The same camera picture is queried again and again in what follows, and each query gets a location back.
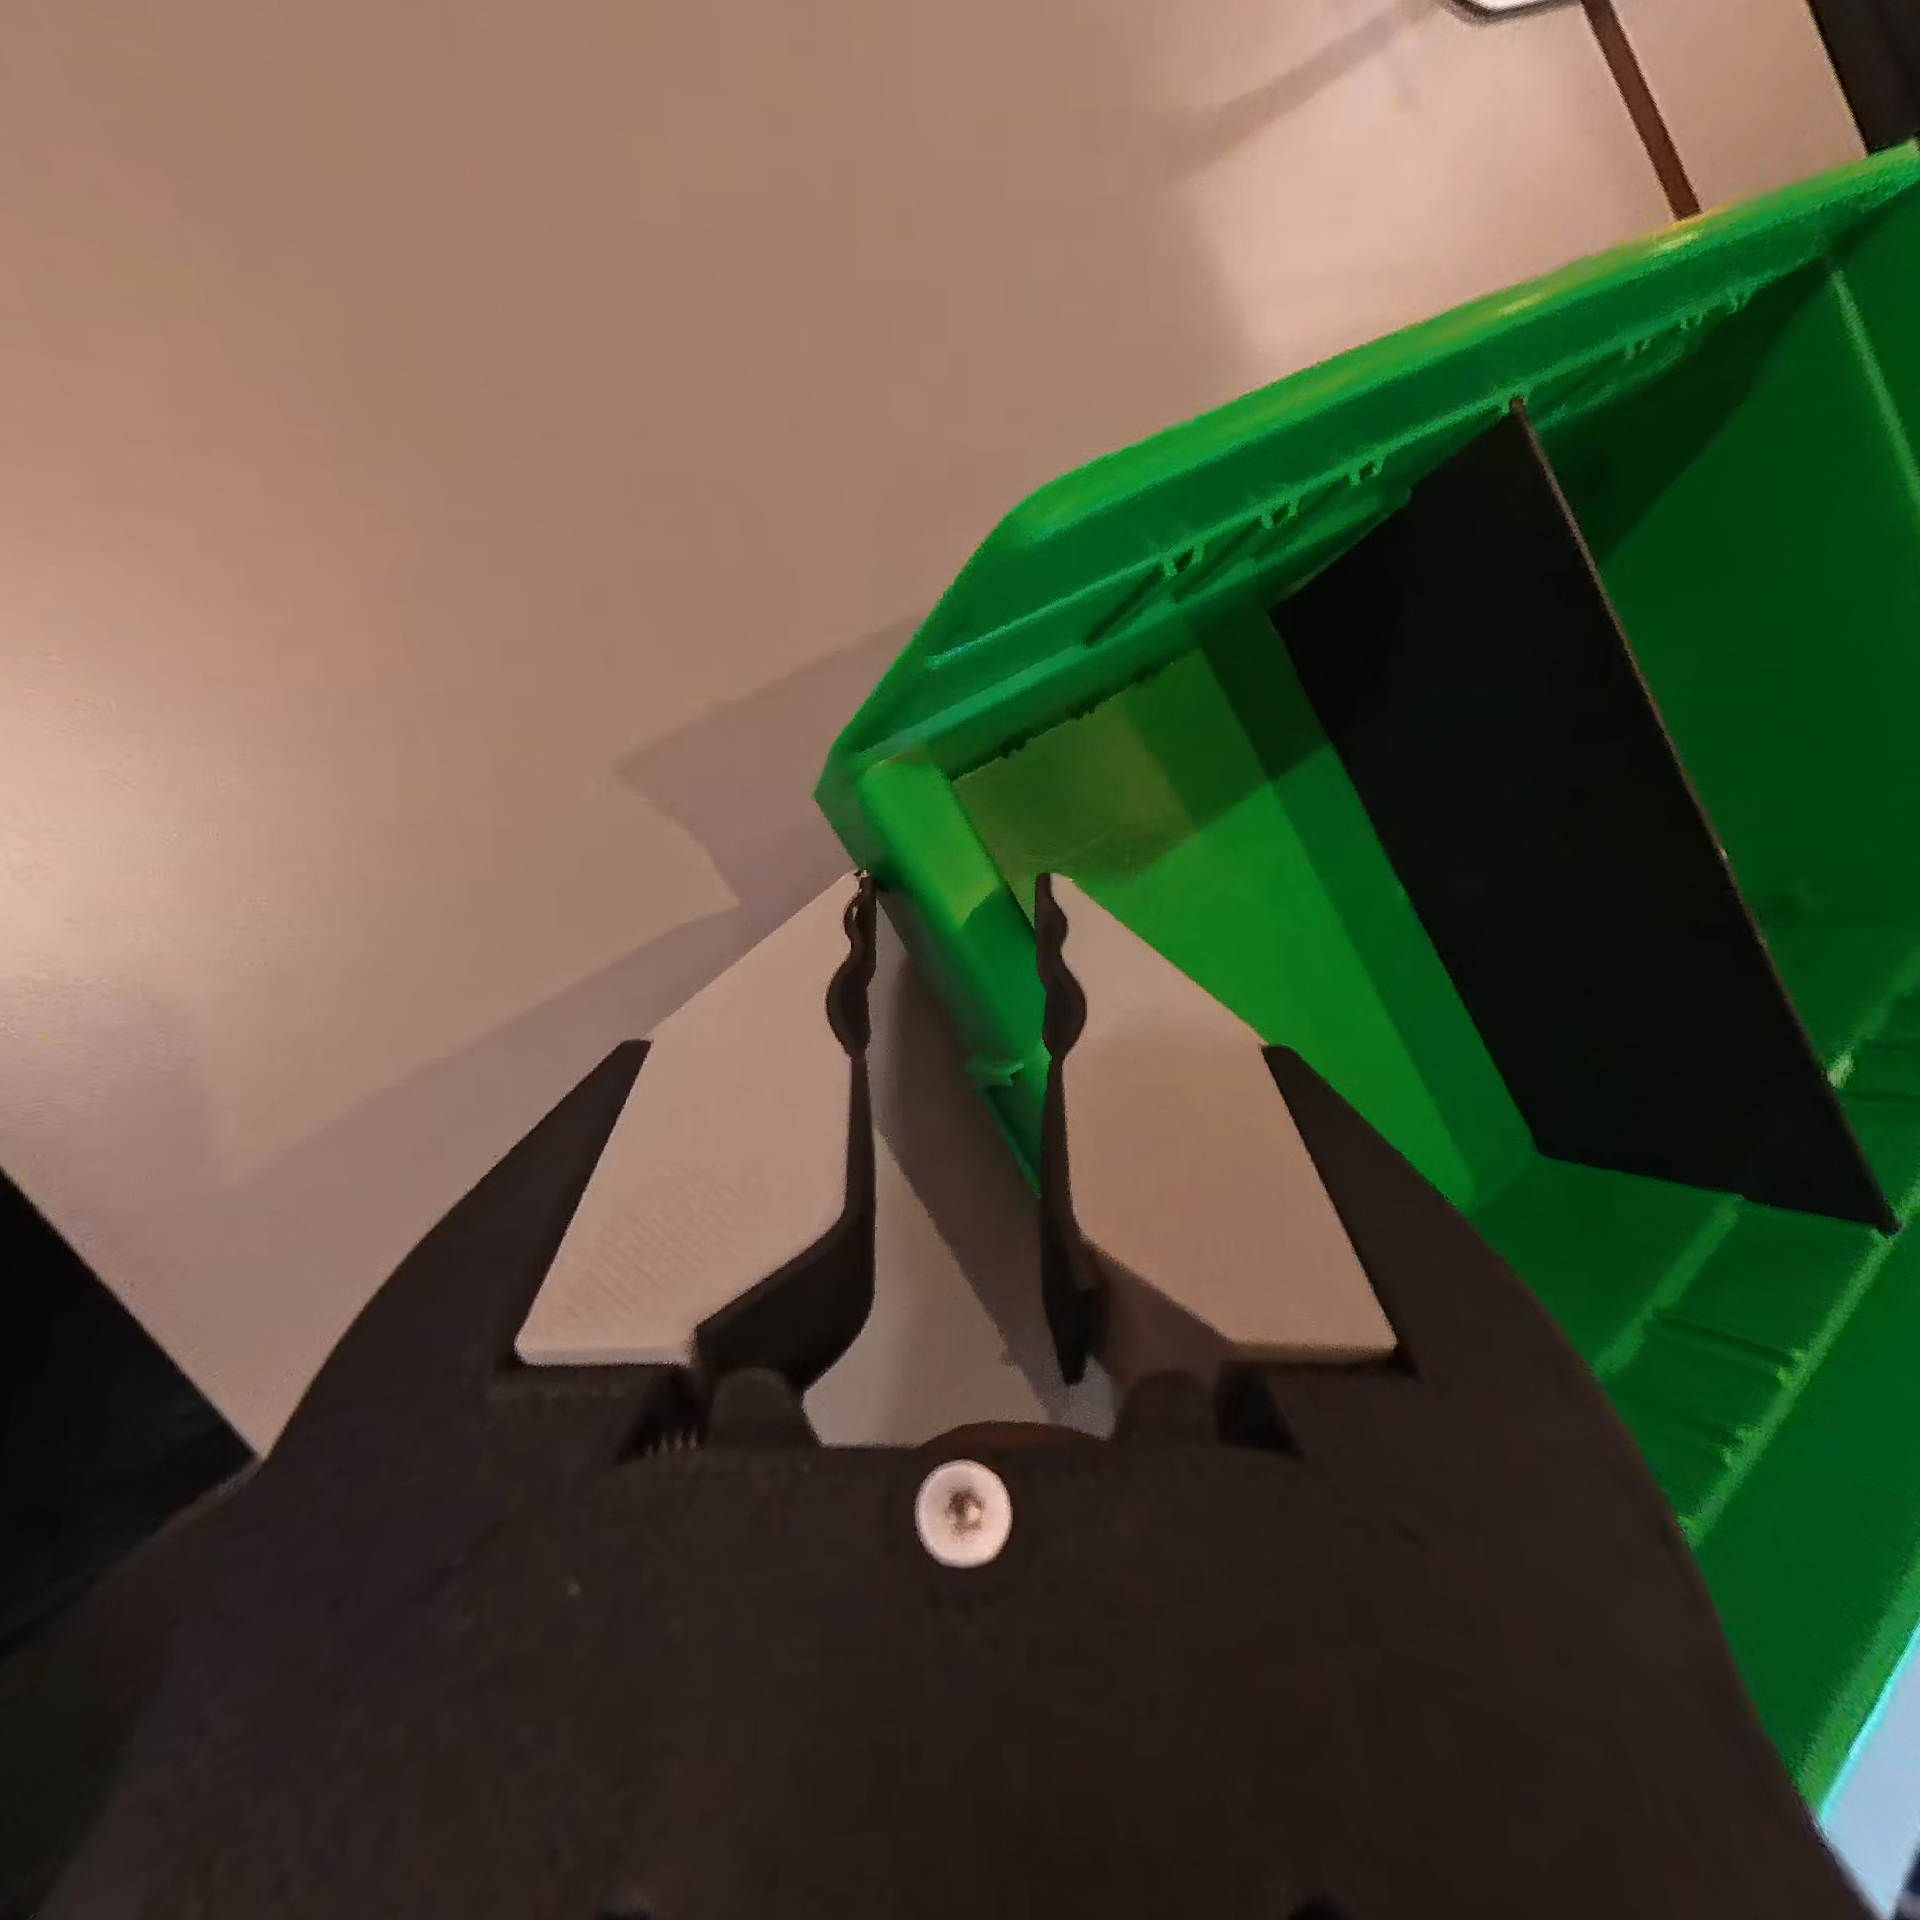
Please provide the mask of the black bin divider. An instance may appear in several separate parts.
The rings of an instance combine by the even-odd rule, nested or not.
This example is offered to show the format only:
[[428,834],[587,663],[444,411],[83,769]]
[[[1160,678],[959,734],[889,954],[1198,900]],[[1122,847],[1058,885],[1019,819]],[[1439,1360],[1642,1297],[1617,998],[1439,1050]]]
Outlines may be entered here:
[[1897,1231],[1522,403],[1270,621],[1541,1157]]

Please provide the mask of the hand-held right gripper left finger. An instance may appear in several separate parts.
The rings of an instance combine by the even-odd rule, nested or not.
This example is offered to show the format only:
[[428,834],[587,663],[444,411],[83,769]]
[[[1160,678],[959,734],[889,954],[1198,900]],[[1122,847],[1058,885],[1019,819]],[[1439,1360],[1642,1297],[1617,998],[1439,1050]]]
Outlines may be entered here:
[[873,1306],[873,880],[841,874],[675,1007],[516,1333],[524,1367],[775,1372]]

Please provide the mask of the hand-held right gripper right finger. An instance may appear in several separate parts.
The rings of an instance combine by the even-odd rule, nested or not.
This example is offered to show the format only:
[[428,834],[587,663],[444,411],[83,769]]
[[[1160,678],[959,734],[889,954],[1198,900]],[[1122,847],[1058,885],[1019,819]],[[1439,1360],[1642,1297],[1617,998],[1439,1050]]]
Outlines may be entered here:
[[1394,1355],[1249,1023],[1071,874],[1035,880],[1041,1297],[1065,1379]]

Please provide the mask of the green plastic bin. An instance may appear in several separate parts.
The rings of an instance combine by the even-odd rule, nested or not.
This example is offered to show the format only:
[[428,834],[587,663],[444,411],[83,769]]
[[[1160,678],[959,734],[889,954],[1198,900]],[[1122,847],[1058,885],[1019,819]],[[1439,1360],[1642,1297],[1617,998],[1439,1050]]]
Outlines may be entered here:
[[[1537,1154],[1270,615],[1522,403],[1897,1231]],[[827,747],[1041,1179],[1035,880],[1298,1050],[1537,1287],[1815,1809],[1913,1660],[1913,148],[1298,368],[1019,502]]]

